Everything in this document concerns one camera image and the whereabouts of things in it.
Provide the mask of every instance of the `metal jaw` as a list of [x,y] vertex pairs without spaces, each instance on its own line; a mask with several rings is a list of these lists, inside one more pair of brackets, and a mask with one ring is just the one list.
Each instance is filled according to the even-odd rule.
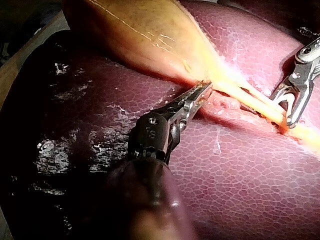
[[153,157],[169,163],[180,134],[211,95],[212,83],[200,82],[163,107],[141,116],[129,134],[129,159]]
[[287,102],[286,125],[289,128],[294,128],[300,120],[314,88],[313,80],[320,74],[320,38],[300,49],[295,58],[293,73],[270,96],[278,104]]

